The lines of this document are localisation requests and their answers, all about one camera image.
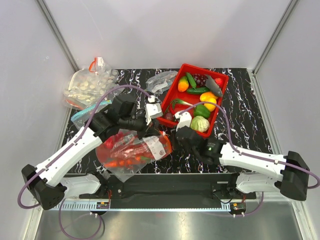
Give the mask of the red toy bell pepper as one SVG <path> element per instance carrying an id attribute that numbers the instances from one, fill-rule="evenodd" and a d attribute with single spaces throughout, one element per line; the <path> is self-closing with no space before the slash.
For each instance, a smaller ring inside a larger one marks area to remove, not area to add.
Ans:
<path id="1" fill-rule="evenodd" d="M 114 145 L 123 137 L 123 133 L 122 132 L 119 132 L 117 133 L 116 135 L 113 135 L 111 137 L 109 137 L 104 143 L 103 145 L 109 149 L 109 150 L 112 150 Z"/>

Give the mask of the clear orange-zip bag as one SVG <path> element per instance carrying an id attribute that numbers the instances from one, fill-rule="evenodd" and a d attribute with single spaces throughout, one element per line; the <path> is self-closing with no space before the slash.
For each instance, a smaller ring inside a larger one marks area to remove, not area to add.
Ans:
<path id="1" fill-rule="evenodd" d="M 138 138 L 135 131 L 121 129 L 95 149 L 98 161 L 121 182 L 137 174 L 147 164 L 161 160 L 172 153 L 168 136 Z"/>

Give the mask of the orange toy carrot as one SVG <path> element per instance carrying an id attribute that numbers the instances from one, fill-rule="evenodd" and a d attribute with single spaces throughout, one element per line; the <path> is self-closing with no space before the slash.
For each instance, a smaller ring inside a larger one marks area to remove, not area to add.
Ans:
<path id="1" fill-rule="evenodd" d="M 125 159 L 112 159 L 112 160 L 107 160 L 103 164 L 105 168 L 118 168 L 118 167 L 126 167 L 130 168 L 134 165 L 139 165 L 139 164 L 147 164 L 151 161 L 150 158 L 144 157 L 144 156 L 137 156 L 137 157 L 131 157 L 131 158 L 125 158 Z"/>

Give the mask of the red toy lobster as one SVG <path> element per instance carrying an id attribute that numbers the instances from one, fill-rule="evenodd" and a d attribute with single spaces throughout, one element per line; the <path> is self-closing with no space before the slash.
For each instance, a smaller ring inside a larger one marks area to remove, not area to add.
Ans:
<path id="1" fill-rule="evenodd" d="M 144 138 L 132 137 L 129 142 L 115 146 L 109 156 L 112 159 L 128 159 L 147 157 L 150 162 L 158 161 L 172 152 L 172 145 L 165 135 L 149 136 Z"/>

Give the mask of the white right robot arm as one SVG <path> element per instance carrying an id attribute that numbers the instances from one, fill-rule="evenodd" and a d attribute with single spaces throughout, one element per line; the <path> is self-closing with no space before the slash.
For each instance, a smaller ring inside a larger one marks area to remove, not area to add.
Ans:
<path id="1" fill-rule="evenodd" d="M 248 150 L 214 137 L 203 138 L 187 126 L 179 128 L 173 138 L 175 144 L 204 164 L 247 170 L 234 174 L 228 183 L 227 192 L 232 198 L 254 192 L 279 192 L 292 200 L 307 199 L 310 169 L 297 152 L 282 155 Z"/>

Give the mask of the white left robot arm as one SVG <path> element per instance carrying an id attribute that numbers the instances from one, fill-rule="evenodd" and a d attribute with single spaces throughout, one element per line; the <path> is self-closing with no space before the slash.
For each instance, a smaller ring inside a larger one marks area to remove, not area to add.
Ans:
<path id="1" fill-rule="evenodd" d="M 66 177 L 66 173 L 86 154 L 99 147 L 120 129 L 135 131 L 139 138 L 157 134 L 153 119 L 162 116 L 160 103 L 148 98 L 145 109 L 136 109 L 131 95 L 121 93 L 100 111 L 93 110 L 86 124 L 59 151 L 37 166 L 26 165 L 21 173 L 26 189 L 44 210 L 57 206 L 63 199 L 90 195 L 103 198 L 108 193 L 104 176 L 92 172 Z"/>

